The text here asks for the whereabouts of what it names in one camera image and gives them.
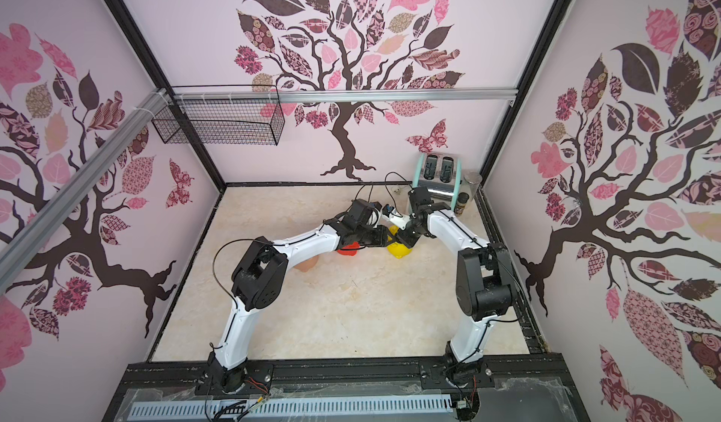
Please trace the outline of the yellow piggy bank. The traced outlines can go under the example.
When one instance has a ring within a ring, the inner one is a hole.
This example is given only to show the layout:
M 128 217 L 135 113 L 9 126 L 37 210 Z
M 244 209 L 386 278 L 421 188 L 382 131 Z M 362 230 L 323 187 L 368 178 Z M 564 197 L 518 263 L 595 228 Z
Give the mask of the yellow piggy bank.
M 392 235 L 398 234 L 399 228 L 397 226 L 390 226 L 389 232 Z M 386 246 L 386 249 L 397 259 L 403 259 L 412 252 L 411 248 L 406 247 L 402 243 L 392 242 Z

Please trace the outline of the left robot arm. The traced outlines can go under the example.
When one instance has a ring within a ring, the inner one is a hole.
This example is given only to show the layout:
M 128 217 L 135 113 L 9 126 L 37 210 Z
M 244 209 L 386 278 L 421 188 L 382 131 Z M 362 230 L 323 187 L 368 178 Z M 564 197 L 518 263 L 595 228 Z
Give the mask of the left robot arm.
M 280 296 L 287 271 L 302 262 L 357 244 L 387 247 L 394 236 L 384 225 L 349 227 L 342 221 L 283 239 L 253 239 L 232 273 L 233 304 L 220 338 L 208 357 L 208 376 L 225 393 L 239 390 L 248 372 L 246 363 L 260 313 Z

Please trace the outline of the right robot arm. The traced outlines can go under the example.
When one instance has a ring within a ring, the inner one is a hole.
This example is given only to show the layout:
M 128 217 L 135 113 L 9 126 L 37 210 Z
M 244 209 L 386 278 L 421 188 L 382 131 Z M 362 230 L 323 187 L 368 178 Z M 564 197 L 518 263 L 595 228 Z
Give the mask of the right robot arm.
M 501 276 L 505 249 L 473 233 L 425 187 L 411 188 L 409 215 L 396 225 L 396 238 L 405 247 L 427 237 L 441 241 L 456 255 L 454 292 L 464 318 L 447 346 L 445 376 L 459 383 L 483 360 L 493 326 L 514 303 L 513 280 Z

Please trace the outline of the peach piggy bank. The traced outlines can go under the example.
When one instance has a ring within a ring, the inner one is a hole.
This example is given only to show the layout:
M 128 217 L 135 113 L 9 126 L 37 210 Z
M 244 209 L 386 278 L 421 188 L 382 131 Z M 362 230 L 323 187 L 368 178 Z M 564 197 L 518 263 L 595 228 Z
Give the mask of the peach piggy bank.
M 304 262 L 300 262 L 294 266 L 295 269 L 301 271 L 302 273 L 307 273 L 315 266 L 317 266 L 319 260 L 319 256 L 314 256 L 313 258 L 310 258 L 309 260 L 305 260 Z

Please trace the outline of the red piggy bank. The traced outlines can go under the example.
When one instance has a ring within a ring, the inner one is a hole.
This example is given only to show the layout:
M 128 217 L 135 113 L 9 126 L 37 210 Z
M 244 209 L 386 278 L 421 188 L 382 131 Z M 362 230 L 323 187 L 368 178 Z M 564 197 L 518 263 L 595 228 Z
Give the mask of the red piggy bank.
M 352 243 L 351 245 L 338 249 L 337 253 L 343 256 L 355 256 L 360 250 L 362 250 L 360 244 Z

